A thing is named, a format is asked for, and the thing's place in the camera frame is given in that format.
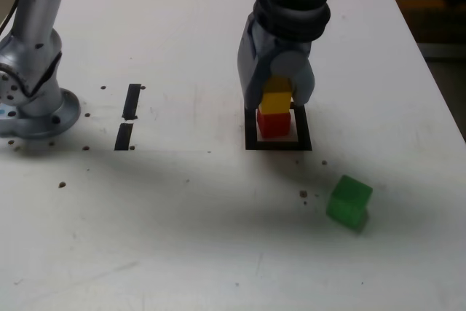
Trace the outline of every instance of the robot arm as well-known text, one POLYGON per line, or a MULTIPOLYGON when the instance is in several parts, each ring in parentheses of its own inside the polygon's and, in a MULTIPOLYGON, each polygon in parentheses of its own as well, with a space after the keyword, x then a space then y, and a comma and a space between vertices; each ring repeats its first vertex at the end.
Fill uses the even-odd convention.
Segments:
POLYGON ((238 52, 246 109, 259 107, 265 85, 277 76, 289 81, 297 106, 307 103, 315 84, 308 57, 330 20, 326 2, 256 0, 238 52))
POLYGON ((17 7, 12 30, 0 42, 1 136, 50 137, 70 128, 79 117, 77 97, 57 83, 62 54, 53 25, 60 3, 16 0, 9 14, 17 7))

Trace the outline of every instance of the cable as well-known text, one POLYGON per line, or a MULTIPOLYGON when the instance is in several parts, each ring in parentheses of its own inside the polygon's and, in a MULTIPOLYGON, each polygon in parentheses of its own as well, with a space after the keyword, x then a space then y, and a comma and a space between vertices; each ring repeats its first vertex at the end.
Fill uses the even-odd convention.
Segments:
POLYGON ((0 26, 0 36, 1 36, 1 34, 3 33, 4 29, 7 27, 8 22, 12 19, 13 14, 15 13, 16 8, 17 8, 17 3, 18 3, 19 1, 20 1, 20 0, 15 0, 15 2, 13 3, 13 6, 12 6, 12 8, 11 8, 11 10, 9 11, 8 15, 5 17, 5 21, 3 21, 3 23, 1 24, 1 26, 0 26))

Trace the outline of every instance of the red block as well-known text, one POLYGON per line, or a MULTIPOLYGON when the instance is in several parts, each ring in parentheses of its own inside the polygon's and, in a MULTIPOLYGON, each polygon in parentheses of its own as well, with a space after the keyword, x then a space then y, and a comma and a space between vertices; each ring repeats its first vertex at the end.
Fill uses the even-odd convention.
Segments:
POLYGON ((261 114, 257 110, 257 124, 262 138, 279 138, 290 133, 291 114, 261 114))

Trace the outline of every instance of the yellow block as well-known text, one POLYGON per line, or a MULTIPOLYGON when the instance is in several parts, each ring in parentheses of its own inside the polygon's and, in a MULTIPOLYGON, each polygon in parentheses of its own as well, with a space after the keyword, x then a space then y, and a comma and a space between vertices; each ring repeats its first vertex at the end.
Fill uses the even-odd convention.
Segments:
POLYGON ((282 76, 271 76, 262 88, 262 114, 280 114, 290 111, 292 96, 290 81, 282 76))

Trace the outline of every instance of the black square outline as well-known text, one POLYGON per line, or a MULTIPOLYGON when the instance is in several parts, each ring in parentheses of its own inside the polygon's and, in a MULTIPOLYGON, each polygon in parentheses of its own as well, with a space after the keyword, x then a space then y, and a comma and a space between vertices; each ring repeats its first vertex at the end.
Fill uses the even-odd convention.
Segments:
POLYGON ((294 111, 298 141, 257 141, 256 110, 245 109, 245 145, 247 151, 312 151, 311 137, 307 125, 306 109, 295 106, 294 111))

